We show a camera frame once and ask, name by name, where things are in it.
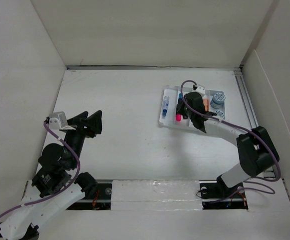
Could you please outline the pink cap black highlighter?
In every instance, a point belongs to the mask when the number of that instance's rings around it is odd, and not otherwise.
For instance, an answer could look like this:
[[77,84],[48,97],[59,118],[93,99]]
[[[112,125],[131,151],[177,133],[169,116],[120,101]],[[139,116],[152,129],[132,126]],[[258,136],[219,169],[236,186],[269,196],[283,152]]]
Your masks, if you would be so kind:
[[175,115],[176,122],[180,122],[182,120],[182,116],[180,114]]

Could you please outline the clear glue bottle blue cap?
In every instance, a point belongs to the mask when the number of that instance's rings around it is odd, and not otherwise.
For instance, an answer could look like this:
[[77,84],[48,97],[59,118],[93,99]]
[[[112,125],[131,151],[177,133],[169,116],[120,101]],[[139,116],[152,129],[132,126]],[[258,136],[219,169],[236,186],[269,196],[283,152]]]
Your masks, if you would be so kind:
[[162,117],[165,118],[167,115],[167,111],[169,108],[169,96],[164,96],[163,101],[162,101]]

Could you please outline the orange translucent marker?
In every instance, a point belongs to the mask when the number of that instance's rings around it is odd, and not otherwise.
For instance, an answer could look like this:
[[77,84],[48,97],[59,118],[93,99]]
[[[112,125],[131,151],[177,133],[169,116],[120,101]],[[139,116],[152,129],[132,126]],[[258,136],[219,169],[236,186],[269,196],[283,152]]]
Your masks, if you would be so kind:
[[208,99],[203,99],[203,104],[205,107],[205,111],[208,112],[209,111],[209,100]]

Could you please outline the blue round jar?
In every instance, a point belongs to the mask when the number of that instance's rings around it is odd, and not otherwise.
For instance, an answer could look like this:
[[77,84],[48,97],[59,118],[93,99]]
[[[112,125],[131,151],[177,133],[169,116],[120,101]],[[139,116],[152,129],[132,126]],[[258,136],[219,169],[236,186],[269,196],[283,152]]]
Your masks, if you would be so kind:
[[212,97],[210,105],[214,109],[220,109],[224,105],[225,99],[226,97],[223,92],[216,92]]
[[215,113],[216,113],[220,118],[222,118],[222,119],[225,118],[225,114],[224,114],[223,111],[221,111],[221,110],[216,110]]

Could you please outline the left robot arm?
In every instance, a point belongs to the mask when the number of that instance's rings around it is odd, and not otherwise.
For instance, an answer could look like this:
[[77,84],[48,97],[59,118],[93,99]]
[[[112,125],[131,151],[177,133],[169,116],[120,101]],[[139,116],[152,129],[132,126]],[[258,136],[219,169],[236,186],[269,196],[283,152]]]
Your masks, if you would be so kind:
[[30,181],[21,202],[0,214],[0,238],[36,240],[43,226],[83,198],[93,197],[96,179],[81,172],[80,154],[86,138],[102,132],[102,111],[84,111],[70,119],[65,113],[51,113],[43,126],[56,140],[44,147],[41,168]]

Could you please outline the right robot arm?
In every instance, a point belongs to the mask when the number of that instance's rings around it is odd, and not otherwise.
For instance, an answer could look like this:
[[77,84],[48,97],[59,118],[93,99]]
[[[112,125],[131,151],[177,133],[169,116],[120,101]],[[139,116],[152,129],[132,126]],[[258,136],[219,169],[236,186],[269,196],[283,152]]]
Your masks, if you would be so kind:
[[251,183],[251,179],[258,179],[260,173],[273,166],[280,169],[280,157],[264,127],[248,129],[206,111],[199,92],[180,92],[179,96],[176,106],[178,115],[189,119],[199,132],[224,139],[238,150],[238,164],[218,176],[213,186],[202,186],[198,191],[200,198],[209,200],[210,204],[224,202],[246,190],[243,182]]

